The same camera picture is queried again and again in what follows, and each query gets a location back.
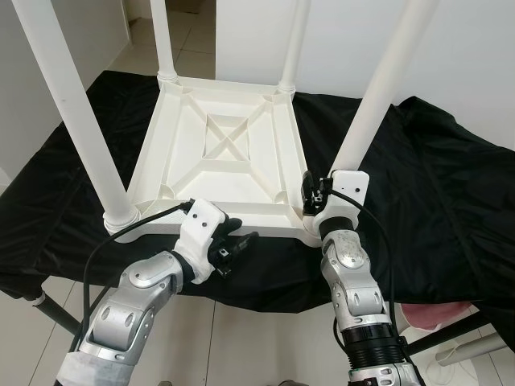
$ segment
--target metal table leg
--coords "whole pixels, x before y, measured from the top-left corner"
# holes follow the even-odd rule
[[[420,351],[424,351],[457,336],[467,334],[468,332],[487,324],[488,320],[486,317],[484,317],[482,313],[476,312],[475,314],[467,316],[456,323],[452,323],[450,326],[444,327],[442,330],[433,332],[424,338],[415,340],[408,344],[408,354],[417,354]]]
[[[435,359],[440,366],[458,363],[462,360],[474,358],[488,352],[500,350],[507,347],[506,343],[497,333],[493,333],[483,338],[472,340],[471,342],[460,344],[458,347],[445,350],[436,354]]]
[[[57,304],[54,299],[46,295],[44,291],[41,291],[41,295],[34,300],[32,305],[73,335],[77,332],[79,321]]]

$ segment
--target white pipe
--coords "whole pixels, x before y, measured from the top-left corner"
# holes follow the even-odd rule
[[[109,227],[115,231],[125,228],[137,220],[138,209],[129,202],[51,0],[13,0],[13,4],[57,109],[104,207],[105,225],[108,230]]]
[[[166,4],[164,0],[150,0],[150,8],[154,24],[155,46],[158,51],[158,80],[176,83],[179,77],[174,69],[174,59],[171,54]]]
[[[435,359],[440,366],[458,363],[462,360],[475,358],[495,350],[506,347],[506,343],[497,333],[493,333],[483,338],[472,340],[469,343],[460,344],[456,348],[445,350],[436,354]]]
[[[438,3],[439,0],[406,0],[331,170],[360,167]]]
[[[295,77],[299,66],[300,52],[303,47],[304,33],[306,32],[307,18],[311,0],[297,0],[295,16],[290,32],[290,42],[282,69],[282,78],[279,81],[278,91],[288,94],[295,92]]]

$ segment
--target black ribbed joint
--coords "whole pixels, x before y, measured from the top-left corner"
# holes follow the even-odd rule
[[[342,332],[351,369],[399,363],[404,360],[402,342],[389,324],[356,327]]]

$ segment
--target white wall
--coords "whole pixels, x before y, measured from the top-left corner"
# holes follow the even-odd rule
[[[87,88],[128,43],[121,0],[52,0]],[[13,179],[61,118],[10,0],[0,2],[0,168]]]
[[[313,0],[297,89],[362,97],[403,0]],[[292,0],[218,0],[216,78],[275,84]],[[441,1],[394,103],[416,95],[515,149],[515,2]]]

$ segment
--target gray floor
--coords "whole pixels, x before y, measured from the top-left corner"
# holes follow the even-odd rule
[[[169,20],[177,72],[214,78],[214,0],[206,1],[198,15],[171,12]],[[151,21],[138,20],[132,32],[134,45],[110,69],[155,75]],[[80,283],[52,277],[44,288],[81,318]],[[95,288],[92,297],[98,291]],[[0,294],[0,309],[0,384],[52,385],[71,335],[23,300]],[[258,314],[205,298],[176,297],[159,313],[131,385],[169,380],[174,386],[265,386],[285,379],[310,386],[347,384],[347,360],[331,333],[333,317],[331,305],[298,315]],[[460,341],[489,332],[491,326]],[[515,385],[515,356],[509,349],[482,355],[473,363],[481,385]]]

